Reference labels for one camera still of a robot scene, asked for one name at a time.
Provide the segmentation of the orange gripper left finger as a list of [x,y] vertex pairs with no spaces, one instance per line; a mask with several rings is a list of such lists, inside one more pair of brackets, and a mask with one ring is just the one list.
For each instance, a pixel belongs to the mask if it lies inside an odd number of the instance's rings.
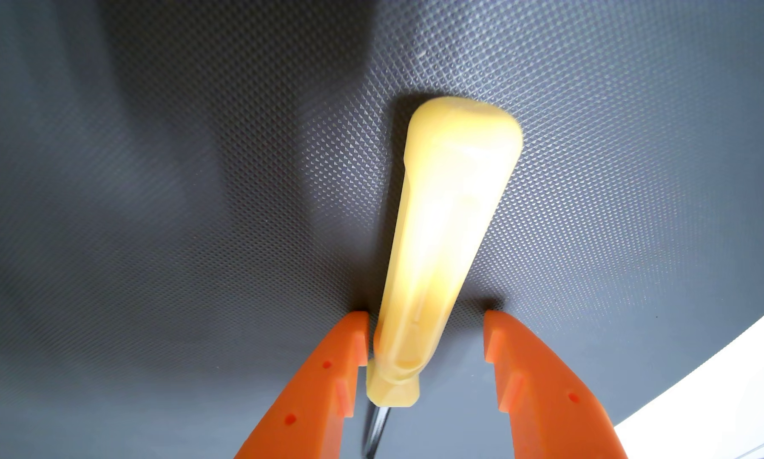
[[368,347],[369,314],[348,313],[296,371],[235,458],[339,458]]

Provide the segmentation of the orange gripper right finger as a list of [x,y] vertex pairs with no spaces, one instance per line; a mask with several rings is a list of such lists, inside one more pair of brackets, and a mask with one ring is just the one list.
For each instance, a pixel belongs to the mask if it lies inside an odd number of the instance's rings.
[[598,398],[517,318],[486,311],[483,340],[515,458],[628,457]]

